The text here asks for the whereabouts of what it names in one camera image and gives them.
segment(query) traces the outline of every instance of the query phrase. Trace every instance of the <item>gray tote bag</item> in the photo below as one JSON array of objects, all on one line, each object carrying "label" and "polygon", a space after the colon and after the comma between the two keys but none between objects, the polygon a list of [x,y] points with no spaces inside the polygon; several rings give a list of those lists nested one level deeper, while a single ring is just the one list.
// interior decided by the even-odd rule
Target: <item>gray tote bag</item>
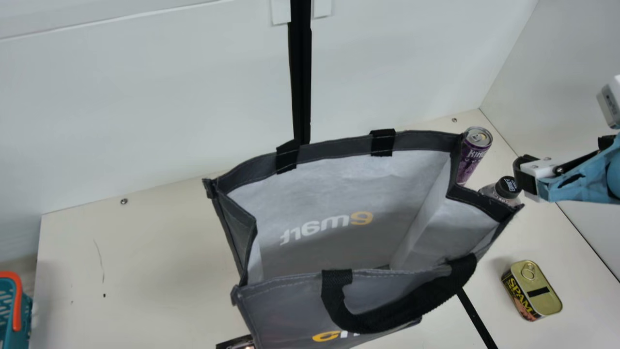
[{"label": "gray tote bag", "polygon": [[377,130],[204,179],[259,349],[351,348],[456,294],[522,208],[456,184],[463,135]]}]

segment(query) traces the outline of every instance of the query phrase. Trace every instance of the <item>plastic basket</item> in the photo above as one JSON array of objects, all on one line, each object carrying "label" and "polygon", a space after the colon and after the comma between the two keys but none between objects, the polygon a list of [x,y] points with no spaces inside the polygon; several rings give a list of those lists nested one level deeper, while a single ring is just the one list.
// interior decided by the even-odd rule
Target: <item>plastic basket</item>
[{"label": "plastic basket", "polygon": [[32,298],[15,273],[0,271],[0,348],[28,349]]}]

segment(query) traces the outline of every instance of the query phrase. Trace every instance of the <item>black bottle cap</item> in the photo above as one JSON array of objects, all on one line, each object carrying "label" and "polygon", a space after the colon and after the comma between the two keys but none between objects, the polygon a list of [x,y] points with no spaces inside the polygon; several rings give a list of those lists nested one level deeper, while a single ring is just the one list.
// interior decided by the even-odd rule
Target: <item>black bottle cap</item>
[{"label": "black bottle cap", "polygon": [[521,188],[516,185],[514,177],[504,176],[495,184],[495,192],[506,199],[516,199],[521,193]]}]

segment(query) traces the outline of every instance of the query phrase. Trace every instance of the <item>white table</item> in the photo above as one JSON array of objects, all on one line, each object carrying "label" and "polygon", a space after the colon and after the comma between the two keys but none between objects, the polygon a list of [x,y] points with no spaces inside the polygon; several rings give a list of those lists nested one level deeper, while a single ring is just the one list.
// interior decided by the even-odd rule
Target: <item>white table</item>
[{"label": "white table", "polygon": [[[469,125],[495,142],[468,185],[509,175],[515,154],[479,111],[410,128]],[[230,303],[239,277],[200,178],[124,197],[126,205],[115,197],[43,216],[31,348],[214,348],[249,333]],[[500,348],[617,347],[620,284],[556,205],[525,203],[465,288],[493,339]],[[539,263],[560,314],[521,319],[499,276],[523,259]],[[454,297],[420,325],[361,347],[485,346]]]}]

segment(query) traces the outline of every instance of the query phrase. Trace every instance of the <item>energy drink can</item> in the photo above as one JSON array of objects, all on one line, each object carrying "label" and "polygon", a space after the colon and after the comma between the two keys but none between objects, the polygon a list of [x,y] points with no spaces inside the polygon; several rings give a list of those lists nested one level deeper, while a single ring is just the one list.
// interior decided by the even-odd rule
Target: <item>energy drink can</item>
[{"label": "energy drink can", "polygon": [[470,127],[465,130],[465,139],[461,149],[461,162],[456,175],[456,183],[463,186],[474,172],[482,157],[493,143],[491,133],[482,127]]},{"label": "energy drink can", "polygon": [[502,276],[502,282],[516,309],[527,321],[536,321],[562,310],[562,302],[556,292],[532,261],[511,265]]}]

